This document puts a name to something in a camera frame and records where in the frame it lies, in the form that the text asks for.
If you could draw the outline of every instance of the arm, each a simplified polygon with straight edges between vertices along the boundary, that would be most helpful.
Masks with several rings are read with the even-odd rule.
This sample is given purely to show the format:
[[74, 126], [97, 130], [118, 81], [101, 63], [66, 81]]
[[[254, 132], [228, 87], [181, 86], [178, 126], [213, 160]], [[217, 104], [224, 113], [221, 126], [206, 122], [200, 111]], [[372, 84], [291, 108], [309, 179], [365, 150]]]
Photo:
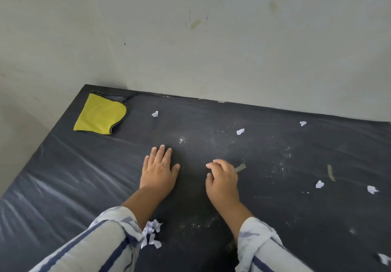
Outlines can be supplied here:
[[237, 272], [312, 271], [282, 245], [273, 228], [253, 217], [240, 202], [238, 175], [231, 164], [213, 160], [206, 167], [212, 170], [206, 177], [206, 193], [232, 231], [238, 246]]
[[122, 206], [102, 212], [80, 235], [37, 264], [33, 272], [133, 271], [149, 217], [171, 192], [179, 171], [170, 171], [171, 149], [145, 157], [140, 189]]

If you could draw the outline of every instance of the person's left hand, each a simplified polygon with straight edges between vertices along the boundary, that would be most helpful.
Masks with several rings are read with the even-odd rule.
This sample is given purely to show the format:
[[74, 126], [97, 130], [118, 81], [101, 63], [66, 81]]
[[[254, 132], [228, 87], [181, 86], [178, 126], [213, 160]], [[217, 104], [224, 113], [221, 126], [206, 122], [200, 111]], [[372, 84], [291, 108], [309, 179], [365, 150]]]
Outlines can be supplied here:
[[150, 155], [144, 159], [143, 170], [140, 179], [140, 189], [151, 189], [163, 200], [172, 191], [179, 173], [180, 165], [175, 164], [170, 170], [171, 152], [169, 148], [166, 153], [162, 144], [159, 150], [153, 147]]

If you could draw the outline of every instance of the black plastic sheet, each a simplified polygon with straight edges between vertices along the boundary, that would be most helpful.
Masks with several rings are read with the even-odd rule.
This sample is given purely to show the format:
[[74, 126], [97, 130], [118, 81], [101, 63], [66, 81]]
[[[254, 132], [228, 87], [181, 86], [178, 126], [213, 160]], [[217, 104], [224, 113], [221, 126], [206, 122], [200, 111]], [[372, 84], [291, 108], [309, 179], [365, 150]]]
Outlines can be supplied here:
[[[130, 97], [113, 135], [72, 130], [93, 90]], [[390, 132], [388, 122], [86, 85], [0, 200], [2, 270], [31, 269], [121, 204], [138, 189], [144, 156], [165, 144], [181, 170], [152, 217], [164, 223], [162, 248], [142, 249], [138, 271], [233, 271], [232, 235], [205, 193], [216, 158], [246, 164], [242, 202], [314, 270], [386, 271], [374, 255], [391, 256]]]

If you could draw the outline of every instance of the white and blue striped shirt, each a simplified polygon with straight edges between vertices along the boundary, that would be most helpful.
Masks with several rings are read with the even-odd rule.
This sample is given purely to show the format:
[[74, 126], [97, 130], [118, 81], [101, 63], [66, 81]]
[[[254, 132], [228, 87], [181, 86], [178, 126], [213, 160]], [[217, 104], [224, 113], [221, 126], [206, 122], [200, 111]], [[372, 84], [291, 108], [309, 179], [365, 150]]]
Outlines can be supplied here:
[[[133, 271], [143, 238], [134, 214], [126, 207], [113, 207], [31, 272]], [[239, 232], [238, 258], [236, 272], [312, 271], [283, 247], [273, 228], [254, 217], [248, 218]]]

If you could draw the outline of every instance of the hand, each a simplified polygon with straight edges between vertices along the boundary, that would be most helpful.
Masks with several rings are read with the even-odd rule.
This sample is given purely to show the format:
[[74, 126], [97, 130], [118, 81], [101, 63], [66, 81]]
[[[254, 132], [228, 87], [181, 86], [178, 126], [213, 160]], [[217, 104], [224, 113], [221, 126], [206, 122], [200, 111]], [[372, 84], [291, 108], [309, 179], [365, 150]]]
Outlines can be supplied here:
[[225, 208], [240, 203], [238, 174], [234, 167], [224, 160], [213, 160], [206, 167], [212, 170], [206, 176], [206, 194], [216, 210], [221, 213]]
[[150, 155], [144, 159], [143, 170], [140, 179], [140, 189], [154, 191], [163, 200], [172, 191], [180, 169], [179, 164], [170, 170], [171, 152], [169, 148], [166, 153], [165, 146], [161, 145], [159, 150], [153, 147]]

